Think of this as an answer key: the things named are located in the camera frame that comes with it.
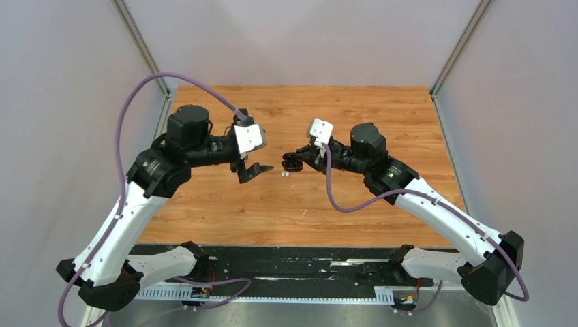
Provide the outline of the black earbud charging case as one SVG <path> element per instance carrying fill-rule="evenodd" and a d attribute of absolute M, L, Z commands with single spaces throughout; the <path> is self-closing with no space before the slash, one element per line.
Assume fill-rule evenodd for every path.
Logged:
<path fill-rule="evenodd" d="M 303 162 L 296 153 L 285 153 L 282 156 L 282 168 L 285 172 L 300 172 L 303 170 Z"/>

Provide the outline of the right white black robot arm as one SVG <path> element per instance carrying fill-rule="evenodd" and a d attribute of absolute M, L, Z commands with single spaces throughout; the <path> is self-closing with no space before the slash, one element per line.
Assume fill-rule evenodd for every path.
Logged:
<path fill-rule="evenodd" d="M 389 274 L 398 284 L 429 278 L 459 284 L 486 305 L 496 305 L 518 282 L 518 301 L 530 298 L 520 270 L 524 239 L 516 232 L 499 232 L 469 216 L 441 196 L 416 170 L 389 154 L 386 137 L 373 123 L 350 130 L 349 144 L 333 137 L 333 125 L 314 119 L 307 132 L 309 143 L 283 156 L 287 172 L 310 166 L 326 177 L 332 189 L 332 172 L 360 174 L 374 202 L 385 200 L 419 218 L 452 246 L 454 252 L 399 247 L 391 256 Z"/>

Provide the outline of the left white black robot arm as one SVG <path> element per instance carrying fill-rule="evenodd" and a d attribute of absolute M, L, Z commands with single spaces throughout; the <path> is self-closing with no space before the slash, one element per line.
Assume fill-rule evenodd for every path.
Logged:
<path fill-rule="evenodd" d="M 171 114 L 166 131 L 136 157 L 117 205 L 87 248 L 59 262 L 58 274 L 78 288 L 87 305 L 115 312 L 146 287 L 175 277 L 202 281 L 208 275 L 208 254 L 191 241 L 155 255 L 134 255 L 132 249 L 150 220 L 190 180 L 193 168 L 227 164 L 240 183 L 269 170 L 246 164 L 249 153 L 266 144 L 264 129 L 248 111 L 235 115 L 224 135 L 212 129 L 202 106 L 181 106 Z"/>

